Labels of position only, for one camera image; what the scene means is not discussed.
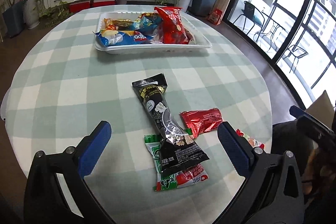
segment white foam tray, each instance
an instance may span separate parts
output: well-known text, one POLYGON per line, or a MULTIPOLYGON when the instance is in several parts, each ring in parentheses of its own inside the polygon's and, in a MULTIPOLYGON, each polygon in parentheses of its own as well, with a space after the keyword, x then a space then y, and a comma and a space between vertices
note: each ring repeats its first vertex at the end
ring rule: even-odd
MULTIPOLYGON (((130 19, 132 21, 136 20, 138 16, 143 12, 109 12, 102 13, 100 15, 99 23, 96 32, 104 29, 104 18, 112 19, 130 19)), ((109 54, 134 54, 143 52, 192 52, 199 51, 205 48, 211 48, 211 42, 206 39, 206 37, 187 20, 183 15, 181 15, 181 20, 183 26, 185 26, 195 37, 194 44, 182 45, 182 44, 141 44, 141 45, 125 45, 125 46, 108 46, 104 47, 99 38, 96 37, 95 47, 99 51, 104 51, 109 54)))

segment tiled floor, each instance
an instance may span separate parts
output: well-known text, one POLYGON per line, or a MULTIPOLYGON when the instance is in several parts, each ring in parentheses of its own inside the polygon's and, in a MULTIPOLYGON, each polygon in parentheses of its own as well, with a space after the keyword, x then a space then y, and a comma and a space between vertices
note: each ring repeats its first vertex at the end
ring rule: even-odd
MULTIPOLYGON (((292 120, 288 110, 290 106, 296 104, 295 100, 276 72, 259 53, 225 23, 214 26, 204 19, 202 21, 227 37, 259 70, 269 90, 273 123, 292 120)), ((30 49, 50 30, 51 28, 41 29, 39 27, 33 30, 26 29, 17 37, 6 38, 3 43, 0 43, 0 98, 3 98, 10 87, 17 68, 30 49)), ((2 195, 9 206, 22 216, 26 177, 16 161, 3 121, 0 121, 0 151, 2 153, 0 157, 0 197, 2 195)))

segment gray plant pot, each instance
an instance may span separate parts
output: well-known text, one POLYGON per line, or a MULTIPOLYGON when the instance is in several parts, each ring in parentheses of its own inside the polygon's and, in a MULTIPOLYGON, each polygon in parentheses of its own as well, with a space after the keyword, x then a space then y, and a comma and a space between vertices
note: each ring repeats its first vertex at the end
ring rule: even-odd
POLYGON ((191 12, 196 16, 206 17, 211 12, 216 0, 193 0, 191 12))
POLYGON ((22 1, 15 3, 2 13, 3 19, 7 26, 7 34, 14 37, 24 29, 22 1))

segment green snack package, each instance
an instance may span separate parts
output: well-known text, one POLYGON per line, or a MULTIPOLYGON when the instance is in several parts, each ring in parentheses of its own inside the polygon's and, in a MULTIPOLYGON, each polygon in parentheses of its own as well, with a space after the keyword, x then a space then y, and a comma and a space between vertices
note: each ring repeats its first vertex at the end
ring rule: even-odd
POLYGON ((160 164, 160 141, 162 141, 162 139, 161 135, 144 136, 145 144, 148 151, 152 154, 157 172, 157 184, 153 187, 155 191, 166 191, 175 188, 187 187, 208 179, 208 174, 201 164, 179 171, 168 177, 162 177, 160 164))

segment green and white tablecloth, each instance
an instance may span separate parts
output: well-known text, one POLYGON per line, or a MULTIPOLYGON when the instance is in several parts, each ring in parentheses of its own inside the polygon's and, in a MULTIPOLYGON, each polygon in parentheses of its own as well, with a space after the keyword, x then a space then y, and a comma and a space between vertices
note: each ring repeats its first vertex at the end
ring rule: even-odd
POLYGON ((99 52, 92 31, 100 13, 109 11, 150 12, 153 7, 83 10, 43 37, 17 70, 6 111, 6 130, 17 160, 28 175, 36 151, 63 152, 106 120, 112 137, 85 181, 117 223, 212 223, 243 182, 217 132, 196 139, 210 158, 203 163, 208 180, 154 192, 157 175, 143 136, 156 132, 131 83, 163 72, 167 103, 181 125, 182 111, 218 107, 223 120, 264 142, 269 152, 272 117, 266 84, 229 40, 190 15, 184 16, 212 43, 205 54, 99 52))

